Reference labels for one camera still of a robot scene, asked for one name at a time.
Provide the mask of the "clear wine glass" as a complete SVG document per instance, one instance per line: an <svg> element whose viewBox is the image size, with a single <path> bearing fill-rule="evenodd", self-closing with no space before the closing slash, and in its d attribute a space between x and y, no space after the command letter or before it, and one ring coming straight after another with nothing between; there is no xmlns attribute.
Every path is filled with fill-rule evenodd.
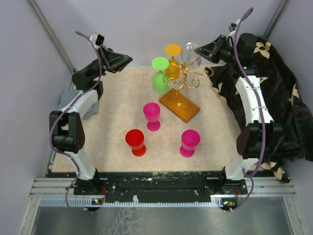
<svg viewBox="0 0 313 235"><path fill-rule="evenodd" d="M197 69L201 65L201 57L195 53L198 47L194 42L188 42L185 46L186 61L190 69Z"/></svg>

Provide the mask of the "orange plastic wine glass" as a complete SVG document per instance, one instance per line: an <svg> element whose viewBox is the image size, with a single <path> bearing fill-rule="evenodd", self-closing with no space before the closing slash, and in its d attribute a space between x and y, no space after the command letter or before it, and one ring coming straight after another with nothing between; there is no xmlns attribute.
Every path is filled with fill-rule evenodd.
<svg viewBox="0 0 313 235"><path fill-rule="evenodd" d="M181 47L178 44L169 44L165 47L165 53L170 56L169 66L165 69L165 74L168 76L169 81L176 81L179 78L179 62L175 56L181 55Z"/></svg>

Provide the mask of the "green plastic wine glass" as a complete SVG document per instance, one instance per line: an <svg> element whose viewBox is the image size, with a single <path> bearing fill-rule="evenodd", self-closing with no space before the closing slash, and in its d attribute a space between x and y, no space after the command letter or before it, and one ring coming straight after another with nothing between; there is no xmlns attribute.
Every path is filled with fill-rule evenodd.
<svg viewBox="0 0 313 235"><path fill-rule="evenodd" d="M166 75L164 71L169 67L168 59L162 56L154 58L152 67L157 70L157 73L153 76L153 90L159 94L166 93L169 85L163 81L163 78Z"/></svg>

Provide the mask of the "red plastic wine glass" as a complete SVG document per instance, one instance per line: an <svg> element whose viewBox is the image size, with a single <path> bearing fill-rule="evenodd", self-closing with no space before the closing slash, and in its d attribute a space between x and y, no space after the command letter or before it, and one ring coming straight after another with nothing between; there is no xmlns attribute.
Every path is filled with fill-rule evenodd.
<svg viewBox="0 0 313 235"><path fill-rule="evenodd" d="M141 130L130 130L125 136L125 141L135 156L141 157L146 153L144 134Z"/></svg>

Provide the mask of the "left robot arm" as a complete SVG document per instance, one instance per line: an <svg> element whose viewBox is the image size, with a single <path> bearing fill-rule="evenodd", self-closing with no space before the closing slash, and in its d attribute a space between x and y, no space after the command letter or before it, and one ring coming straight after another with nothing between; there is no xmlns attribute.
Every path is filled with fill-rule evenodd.
<svg viewBox="0 0 313 235"><path fill-rule="evenodd" d="M58 153L68 157L76 169L74 185L83 193L96 194L102 188L97 169L92 165L84 150L85 132L82 118L103 94L100 80L106 72L122 71L133 58L100 46L97 59L72 75L72 82L78 90L64 108L49 114L50 145Z"/></svg>

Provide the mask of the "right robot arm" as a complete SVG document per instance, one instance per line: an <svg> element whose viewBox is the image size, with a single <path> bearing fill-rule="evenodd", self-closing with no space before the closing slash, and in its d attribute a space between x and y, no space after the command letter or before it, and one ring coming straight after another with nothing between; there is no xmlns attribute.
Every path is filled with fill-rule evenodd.
<svg viewBox="0 0 313 235"><path fill-rule="evenodd" d="M244 186L244 173L254 164L260 167L283 131L282 125L270 115L263 98L259 71L252 61L256 42L256 36L250 33L241 34L235 41L221 35L195 49L196 54L212 63L224 61L231 65L231 72L238 77L235 87L246 119L246 126L236 140L239 156L222 169L219 182L211 192L220 190L228 194Z"/></svg>

